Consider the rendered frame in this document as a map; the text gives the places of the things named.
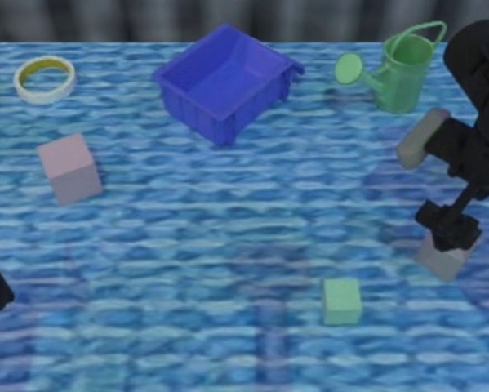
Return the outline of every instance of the tape roll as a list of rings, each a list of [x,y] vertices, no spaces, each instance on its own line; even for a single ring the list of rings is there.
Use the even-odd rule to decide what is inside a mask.
[[[50,91],[29,91],[24,88],[24,81],[31,74],[45,68],[59,68],[68,73],[66,80]],[[59,56],[41,56],[26,61],[14,74],[14,87],[21,99],[34,105],[45,105],[63,100],[72,94],[77,76],[73,64]]]

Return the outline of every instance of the blue water surface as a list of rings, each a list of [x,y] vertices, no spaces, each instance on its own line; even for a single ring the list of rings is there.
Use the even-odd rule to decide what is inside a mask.
[[[287,103],[216,148],[170,118],[151,73],[182,44],[0,43],[0,392],[489,392],[489,199],[453,284],[412,256],[426,198],[462,184],[394,146],[429,108],[474,110],[435,55],[420,104],[385,114],[339,87],[344,51],[278,44],[305,66]],[[28,105],[11,80],[47,53],[70,98]],[[39,76],[49,87],[57,75]],[[81,132],[102,195],[58,207],[36,147]],[[322,325],[322,280],[358,278],[359,325]]]

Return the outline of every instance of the purple plastic basket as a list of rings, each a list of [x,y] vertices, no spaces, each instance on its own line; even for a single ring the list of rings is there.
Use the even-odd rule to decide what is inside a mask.
[[[285,100],[302,65],[223,24],[155,71],[166,110],[216,145],[276,100]]]

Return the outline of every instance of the green cube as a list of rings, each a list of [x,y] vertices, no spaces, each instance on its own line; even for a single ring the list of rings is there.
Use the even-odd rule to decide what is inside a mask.
[[[324,323],[356,324],[362,315],[362,298],[358,280],[339,278],[324,280]]]

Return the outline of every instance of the watering can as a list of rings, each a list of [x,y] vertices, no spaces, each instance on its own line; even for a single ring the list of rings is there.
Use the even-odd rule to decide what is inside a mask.
[[[422,29],[439,27],[434,40],[417,35]],[[416,106],[434,50],[446,35],[447,26],[433,21],[412,26],[384,42],[382,64],[374,72],[364,70],[362,57],[344,53],[335,64],[335,78],[340,84],[361,80],[375,94],[377,106],[390,113],[406,113]]]

